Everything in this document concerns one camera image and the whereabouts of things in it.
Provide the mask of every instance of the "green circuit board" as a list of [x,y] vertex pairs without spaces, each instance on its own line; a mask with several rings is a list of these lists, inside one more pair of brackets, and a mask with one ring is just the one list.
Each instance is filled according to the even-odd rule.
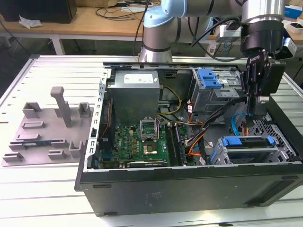
[[[169,165],[169,155],[166,147],[166,136],[164,127],[159,128],[160,134],[157,142],[148,141],[141,142],[140,126],[119,126],[115,131],[115,150],[113,151],[113,159],[116,161],[167,161]],[[157,148],[157,153],[153,155],[145,155],[143,153],[144,146]]]
[[[187,130],[180,126],[182,140],[187,139]],[[153,128],[147,128],[148,133],[154,132]],[[148,140],[141,141],[139,125],[117,126],[115,131],[114,149],[111,160],[108,162],[130,161],[165,161],[169,165],[169,152],[166,144],[165,126],[159,126],[159,139],[157,142]]]

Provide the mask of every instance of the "dark gray floor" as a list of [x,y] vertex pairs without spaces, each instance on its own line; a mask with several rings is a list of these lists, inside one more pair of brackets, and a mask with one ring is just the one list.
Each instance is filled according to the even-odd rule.
[[[0,44],[0,96],[5,92],[7,87],[11,84],[15,76],[22,69],[23,65],[28,59],[27,53],[17,45],[16,41],[12,41],[9,49],[3,48]],[[47,39],[31,39],[22,38],[22,45],[32,54],[55,54],[52,45],[49,44],[50,40]],[[63,45],[66,54],[81,54],[81,55],[132,55],[133,42],[127,41],[97,41],[97,50],[93,51],[92,40],[64,40]],[[141,43],[137,44],[136,52],[138,53]],[[217,52],[217,57],[238,57],[240,56],[240,47],[234,46],[228,53],[229,48],[224,48],[223,45]],[[198,46],[190,48],[188,44],[173,44],[172,53],[174,56],[204,56],[204,52]],[[302,66],[303,51],[298,52],[296,58],[286,60],[286,72],[292,78],[295,76],[298,69]],[[303,83],[303,70],[299,73],[295,80],[299,85]]]

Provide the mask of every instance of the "electronic device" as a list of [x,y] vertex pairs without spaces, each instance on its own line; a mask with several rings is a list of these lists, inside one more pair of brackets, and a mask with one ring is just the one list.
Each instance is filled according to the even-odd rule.
[[19,21],[19,15],[41,22],[70,23],[77,12],[75,0],[1,0],[0,13],[6,21]]
[[97,216],[269,206],[302,184],[302,135],[272,98],[251,121],[243,65],[103,64],[76,180]]
[[[266,115],[264,104],[277,91],[285,71],[286,64],[276,60],[293,57],[296,52],[282,23],[284,14],[284,0],[163,0],[161,6],[145,13],[140,61],[171,62],[172,43],[200,45],[214,28],[221,26],[218,42],[241,39],[241,53],[248,57],[247,68],[241,72],[248,113],[261,119]],[[227,18],[219,18],[213,25],[213,17]]]

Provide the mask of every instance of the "open computer tower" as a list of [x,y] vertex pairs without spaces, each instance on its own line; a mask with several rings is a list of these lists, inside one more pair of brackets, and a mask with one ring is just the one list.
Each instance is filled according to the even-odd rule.
[[273,98],[247,124],[243,97],[237,65],[105,64],[79,170],[95,214],[269,206],[301,185],[302,135]]

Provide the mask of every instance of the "blue plastic latch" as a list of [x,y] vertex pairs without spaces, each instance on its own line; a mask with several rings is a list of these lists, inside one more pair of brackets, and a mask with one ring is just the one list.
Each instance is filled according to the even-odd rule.
[[217,151],[214,150],[213,155],[211,156],[209,162],[212,162],[212,161],[213,161],[213,159],[214,159],[214,157],[216,156],[216,154],[217,154]]
[[274,139],[272,136],[268,136],[268,137],[267,137],[267,140],[269,141],[269,143],[270,143],[271,145],[275,145],[275,144],[276,144],[276,141],[275,141],[275,139]]
[[222,139],[222,143],[223,143],[224,146],[228,146],[228,141],[227,141],[226,138],[223,138],[223,139]]
[[224,146],[241,146],[242,142],[238,136],[229,136],[222,139]]
[[217,81],[216,75],[211,69],[198,69],[198,74],[204,88],[222,88],[222,84]]

